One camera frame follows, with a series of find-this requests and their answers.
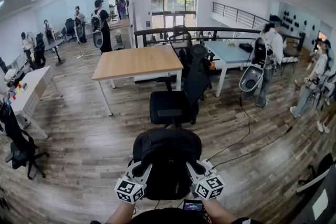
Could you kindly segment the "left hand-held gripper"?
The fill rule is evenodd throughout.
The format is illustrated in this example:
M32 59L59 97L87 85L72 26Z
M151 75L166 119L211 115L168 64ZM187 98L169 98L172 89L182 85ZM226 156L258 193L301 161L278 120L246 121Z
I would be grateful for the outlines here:
M141 162L136 162L130 165L123 177L118 179L114 188L118 199L129 204L135 204L144 196L147 187L146 182L148 181L152 164L150 164L139 176L135 174L137 168L142 168Z

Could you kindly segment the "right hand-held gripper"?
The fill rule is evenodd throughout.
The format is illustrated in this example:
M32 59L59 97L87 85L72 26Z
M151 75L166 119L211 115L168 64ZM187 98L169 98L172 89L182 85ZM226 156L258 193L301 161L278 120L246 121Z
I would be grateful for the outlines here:
M225 183L210 161L197 160L194 166L186 162L186 167L195 194L204 200L215 199L222 194Z

